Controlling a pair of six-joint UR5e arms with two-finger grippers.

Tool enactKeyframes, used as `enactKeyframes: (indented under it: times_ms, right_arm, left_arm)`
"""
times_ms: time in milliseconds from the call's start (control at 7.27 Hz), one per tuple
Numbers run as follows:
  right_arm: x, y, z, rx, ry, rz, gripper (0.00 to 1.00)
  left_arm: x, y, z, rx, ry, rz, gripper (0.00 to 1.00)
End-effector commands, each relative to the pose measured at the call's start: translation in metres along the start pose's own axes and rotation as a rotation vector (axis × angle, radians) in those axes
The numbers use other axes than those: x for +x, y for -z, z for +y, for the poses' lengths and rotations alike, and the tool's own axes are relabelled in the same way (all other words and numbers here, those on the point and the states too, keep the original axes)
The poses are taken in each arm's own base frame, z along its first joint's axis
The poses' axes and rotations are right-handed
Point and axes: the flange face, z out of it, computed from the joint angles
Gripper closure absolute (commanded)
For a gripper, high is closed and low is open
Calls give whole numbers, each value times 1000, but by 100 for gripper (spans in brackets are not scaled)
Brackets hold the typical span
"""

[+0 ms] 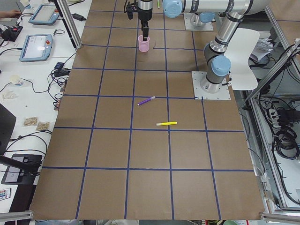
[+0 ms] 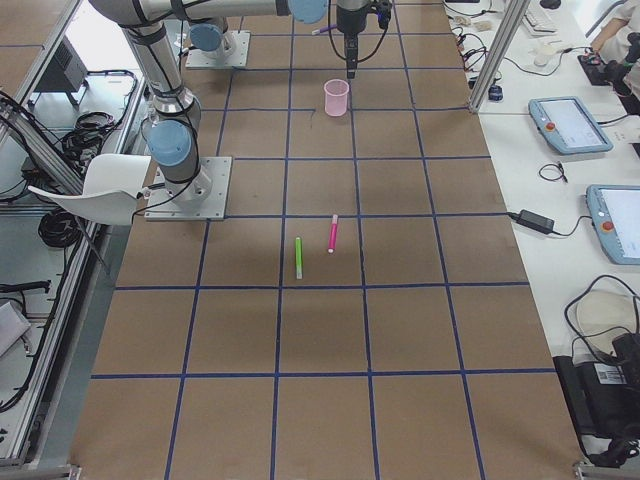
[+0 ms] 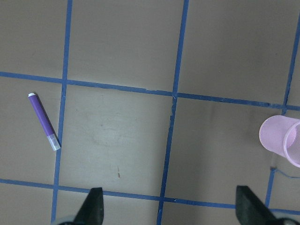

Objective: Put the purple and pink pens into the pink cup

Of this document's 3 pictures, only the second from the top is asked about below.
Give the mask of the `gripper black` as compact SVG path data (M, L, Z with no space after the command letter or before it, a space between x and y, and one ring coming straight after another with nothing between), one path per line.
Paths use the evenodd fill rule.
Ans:
M368 15L374 15L379 28L386 31L391 20L392 2L387 0L336 1L336 23L338 30L344 34L344 56L348 79L356 76L359 63L358 34L366 28Z

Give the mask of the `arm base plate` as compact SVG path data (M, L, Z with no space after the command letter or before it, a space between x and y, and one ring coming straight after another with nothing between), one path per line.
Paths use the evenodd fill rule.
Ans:
M160 168L156 181L164 186L153 190L148 208L143 212L148 221L222 220L225 215L230 183L231 157L201 157L200 172L190 186L167 183Z
M244 69L247 64L251 32L229 30L215 51L191 50L186 68L191 70Z

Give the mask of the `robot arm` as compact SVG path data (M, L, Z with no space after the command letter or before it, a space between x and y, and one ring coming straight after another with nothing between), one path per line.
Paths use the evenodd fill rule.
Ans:
M367 17L377 17L386 31L391 18L389 1L93 1L91 5L116 23L125 34L153 93L158 124L147 137L148 149L164 176L166 192L180 203L205 198L212 180L204 172L198 145L200 104L185 86L164 21L176 18L192 28L192 44L201 51L223 52L229 37L227 19L246 16L289 16L304 24L336 14L344 37L347 77L355 77L366 61L358 52L358 35Z
M214 58L231 55L235 49L226 17L191 22L189 37L195 49Z

